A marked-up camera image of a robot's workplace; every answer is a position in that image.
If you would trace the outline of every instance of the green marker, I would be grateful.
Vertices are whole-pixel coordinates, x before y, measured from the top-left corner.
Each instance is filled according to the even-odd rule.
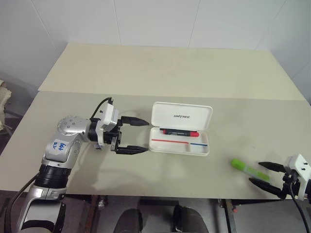
[[[248,175],[250,175],[256,179],[266,181],[266,182],[268,182],[270,180],[270,177],[268,175],[266,175],[260,171],[257,171],[256,169],[253,169],[250,166],[247,166],[245,163],[243,163],[242,161],[240,161],[238,159],[232,159],[231,165],[233,167],[235,167],[236,169],[241,170],[241,171],[247,173]]]

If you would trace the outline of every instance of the red marker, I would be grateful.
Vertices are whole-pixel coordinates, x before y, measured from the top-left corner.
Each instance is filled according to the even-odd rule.
[[[187,137],[198,137],[200,134],[197,131],[188,131],[188,130],[172,130],[172,129],[162,129],[164,134],[168,135],[177,135],[177,136],[187,136]]]

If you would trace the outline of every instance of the cloth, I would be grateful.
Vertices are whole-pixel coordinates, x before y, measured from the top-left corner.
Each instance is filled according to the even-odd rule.
[[[8,99],[11,97],[11,91],[3,86],[4,82],[0,80],[0,131],[3,130],[4,125],[4,106]]]

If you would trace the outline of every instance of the black cable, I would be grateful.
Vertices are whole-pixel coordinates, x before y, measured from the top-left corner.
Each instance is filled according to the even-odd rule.
[[[16,200],[19,198],[19,196],[24,192],[24,190],[36,179],[37,173],[34,177],[32,177],[15,195],[14,197],[10,200],[8,207],[5,210],[5,215],[4,215],[4,232],[5,233],[11,233],[12,228],[11,228],[11,211],[12,207],[15,204]]]
[[[303,220],[303,223],[305,224],[305,228],[306,228],[306,232],[307,233],[310,233],[310,230],[309,230],[309,226],[308,226],[308,223],[307,223],[307,220],[306,220],[306,217],[305,217],[305,214],[303,213],[301,207],[299,206],[299,204],[297,203],[296,199],[295,199],[295,196],[294,196],[294,193],[293,193],[293,189],[292,189],[292,185],[293,183],[290,183],[290,187],[289,187],[289,192],[290,192],[290,195],[295,203],[295,205],[297,206],[298,208],[298,211],[302,217],[302,220]]]
[[[101,105],[102,105],[104,102],[106,102],[107,100],[108,100],[108,102],[111,102],[112,97],[108,97],[108,98],[104,99],[102,102],[100,102],[100,103],[98,104],[97,108],[95,109],[95,111],[93,112],[92,116],[90,117],[90,119],[92,119],[92,118],[95,116],[95,114],[97,113],[98,109],[99,109],[99,108],[101,107]]]

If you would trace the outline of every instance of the table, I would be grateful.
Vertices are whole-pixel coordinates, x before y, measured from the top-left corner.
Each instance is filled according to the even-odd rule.
[[[304,100],[269,51],[69,43],[40,91]]]
[[[67,115],[89,118],[104,94],[39,92],[0,156],[0,189],[19,190],[37,173],[42,154]],[[112,95],[123,116],[148,122],[155,101],[206,104],[213,107],[207,129],[207,157],[145,152],[119,155],[84,143],[70,178],[68,193],[222,199],[275,199],[231,167],[239,158],[264,171],[259,161],[284,163],[304,155],[311,162],[310,106],[305,100],[157,97]],[[122,128],[123,144],[148,146],[150,127]],[[273,185],[282,174],[268,172]]]

